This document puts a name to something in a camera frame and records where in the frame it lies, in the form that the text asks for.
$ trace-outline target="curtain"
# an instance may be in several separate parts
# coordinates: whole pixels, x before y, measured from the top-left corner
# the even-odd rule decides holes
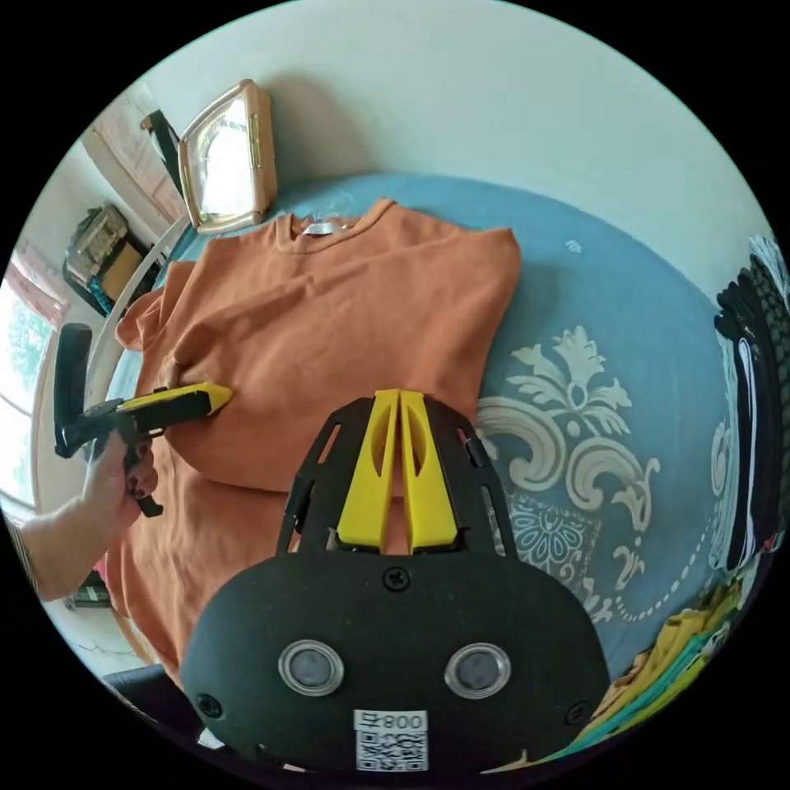
[[[53,329],[60,329],[68,308],[66,283],[26,239],[20,239],[12,252],[6,282],[36,315]]]

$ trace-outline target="orange sweatshirt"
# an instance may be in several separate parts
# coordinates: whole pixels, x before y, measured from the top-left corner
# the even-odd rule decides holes
[[[107,554],[116,609],[176,679],[211,596],[274,554],[287,491],[332,411],[402,388],[474,417],[518,279],[510,230],[464,230],[386,199],[328,236],[304,235],[310,222],[280,215],[211,240],[118,325],[143,354],[137,394],[202,381],[234,391],[154,442],[165,512]],[[388,550],[403,552],[402,531],[389,531]]]

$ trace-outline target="hand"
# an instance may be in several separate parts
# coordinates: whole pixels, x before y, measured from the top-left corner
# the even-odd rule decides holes
[[[110,535],[129,529],[137,521],[137,499],[150,496],[159,482],[150,441],[137,448],[140,461],[128,474],[123,469],[126,452],[127,446],[117,431],[106,442],[95,441],[82,491],[82,503],[91,521]]]

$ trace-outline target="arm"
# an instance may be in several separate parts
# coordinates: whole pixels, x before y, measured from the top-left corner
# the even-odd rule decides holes
[[[22,563],[39,597],[55,601],[72,595],[85,581],[107,551],[114,529],[77,498],[56,513],[33,518],[17,534]]]
[[[150,446],[137,466],[123,470],[126,445],[118,434],[95,443],[82,494],[55,513],[10,527],[28,578],[44,601],[74,593],[115,537],[137,520],[136,497],[151,494],[157,478]]]

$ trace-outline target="blue bedspread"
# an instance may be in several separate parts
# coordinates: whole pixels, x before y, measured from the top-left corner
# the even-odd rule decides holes
[[[619,676],[718,581],[707,556],[729,434],[715,308],[628,235],[516,189],[371,175],[304,186],[276,208],[358,216],[382,196],[518,239],[523,274],[478,427],[522,558],[584,603]],[[206,241],[193,235],[179,256],[194,259]],[[123,353],[111,397],[132,394],[139,365]]]

